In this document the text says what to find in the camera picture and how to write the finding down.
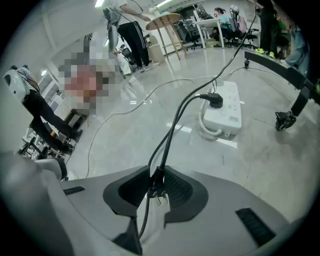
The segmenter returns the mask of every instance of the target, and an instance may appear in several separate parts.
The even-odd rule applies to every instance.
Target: gray floor
[[[181,60],[172,54],[169,61],[153,70],[109,85],[109,96],[97,104],[96,116],[91,115],[83,124],[83,135],[67,163],[70,176],[86,176],[94,132],[110,113],[134,108],[155,86],[166,81],[216,75],[234,52],[233,48],[189,49],[187,56],[180,52]],[[241,50],[223,74],[243,65]],[[250,67],[267,70],[254,62]],[[89,177],[146,165],[168,131],[180,101],[209,79],[164,85],[137,110],[109,119],[93,142]],[[238,183],[291,222],[308,210],[318,188],[320,108],[310,101],[293,127],[278,132],[275,111],[289,110],[298,91],[281,77],[254,69],[240,69],[228,80],[237,83],[243,103],[240,133],[229,138],[222,135],[219,140],[204,138],[197,122],[201,100],[194,100],[179,122],[183,128],[175,133],[167,164]],[[161,155],[152,170],[160,163]]]

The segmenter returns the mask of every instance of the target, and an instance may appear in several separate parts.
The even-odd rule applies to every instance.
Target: white power strip
[[[223,85],[218,86],[215,93],[223,98],[223,106],[221,108],[213,108],[209,105],[209,102],[206,103],[203,124],[213,131],[222,130],[227,137],[230,134],[236,135],[242,127],[237,84],[223,81]]]

